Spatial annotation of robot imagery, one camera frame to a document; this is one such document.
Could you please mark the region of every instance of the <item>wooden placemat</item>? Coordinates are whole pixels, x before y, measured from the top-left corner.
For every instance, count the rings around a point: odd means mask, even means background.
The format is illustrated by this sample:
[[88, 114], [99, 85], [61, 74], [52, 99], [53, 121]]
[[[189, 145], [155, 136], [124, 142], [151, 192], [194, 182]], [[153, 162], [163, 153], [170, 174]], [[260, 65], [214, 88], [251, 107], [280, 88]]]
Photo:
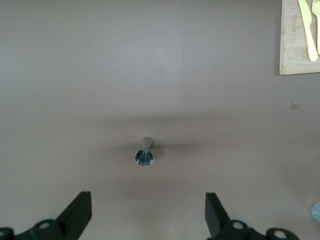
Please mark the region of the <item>wooden placemat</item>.
[[[312, 15], [311, 33], [317, 45], [317, 18], [312, 13], [312, 1], [306, 0]], [[320, 73], [320, 56], [311, 62], [298, 0], [282, 0], [280, 75]]]

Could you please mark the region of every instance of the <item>knife blade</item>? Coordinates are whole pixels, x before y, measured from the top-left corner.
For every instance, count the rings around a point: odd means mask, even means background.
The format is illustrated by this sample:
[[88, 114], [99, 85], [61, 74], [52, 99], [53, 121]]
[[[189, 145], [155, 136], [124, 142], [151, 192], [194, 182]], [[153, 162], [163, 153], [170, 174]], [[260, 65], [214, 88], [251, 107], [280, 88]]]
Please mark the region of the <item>knife blade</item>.
[[311, 62], [314, 62], [318, 59], [318, 52], [317, 52], [317, 48], [316, 48], [314, 39], [311, 34], [311, 29], [310, 29], [310, 24], [312, 22], [310, 8], [306, 0], [298, 0], [298, 2], [299, 2], [301, 15], [302, 15], [302, 21], [303, 21], [305, 37], [306, 37], [306, 47], [308, 50], [309, 60]]

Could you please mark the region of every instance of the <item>fork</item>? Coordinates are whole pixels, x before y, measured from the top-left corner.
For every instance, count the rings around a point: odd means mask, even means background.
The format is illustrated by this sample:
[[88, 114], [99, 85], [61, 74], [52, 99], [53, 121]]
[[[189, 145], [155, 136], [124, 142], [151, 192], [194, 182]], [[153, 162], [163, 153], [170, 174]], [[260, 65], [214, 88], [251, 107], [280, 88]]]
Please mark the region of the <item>fork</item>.
[[318, 55], [320, 55], [320, 0], [313, 0], [312, 2], [312, 12], [316, 15], [316, 48]]

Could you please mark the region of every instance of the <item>yellow knife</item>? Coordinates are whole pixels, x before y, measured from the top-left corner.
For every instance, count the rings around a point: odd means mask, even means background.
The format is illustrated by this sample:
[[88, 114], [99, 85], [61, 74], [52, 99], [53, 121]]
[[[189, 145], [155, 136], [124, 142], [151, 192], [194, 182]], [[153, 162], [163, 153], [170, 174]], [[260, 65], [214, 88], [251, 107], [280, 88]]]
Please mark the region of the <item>yellow knife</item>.
[[298, 0], [298, 2], [303, 20], [303, 26], [306, 36], [306, 47], [308, 49], [309, 59], [311, 62], [314, 62], [318, 59], [318, 52], [310, 30], [310, 24], [312, 21], [311, 12], [306, 0]]

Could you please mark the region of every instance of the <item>silver bolt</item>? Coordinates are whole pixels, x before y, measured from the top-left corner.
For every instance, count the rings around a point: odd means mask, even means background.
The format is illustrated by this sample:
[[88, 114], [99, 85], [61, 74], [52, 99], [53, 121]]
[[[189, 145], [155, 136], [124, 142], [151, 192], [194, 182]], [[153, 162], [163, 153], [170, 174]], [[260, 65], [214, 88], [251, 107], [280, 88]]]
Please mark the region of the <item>silver bolt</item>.
[[45, 222], [45, 223], [42, 223], [40, 226], [39, 226], [39, 229], [46, 229], [47, 227], [49, 227], [50, 224], [48, 222]]
[[276, 237], [278, 237], [279, 239], [286, 239], [287, 238], [286, 234], [283, 231], [280, 231], [280, 230], [275, 231], [274, 235]]
[[243, 229], [243, 228], [244, 228], [244, 226], [243, 226], [240, 222], [238, 222], [238, 221], [235, 221], [235, 222], [233, 223], [233, 227], [234, 227], [235, 229]]

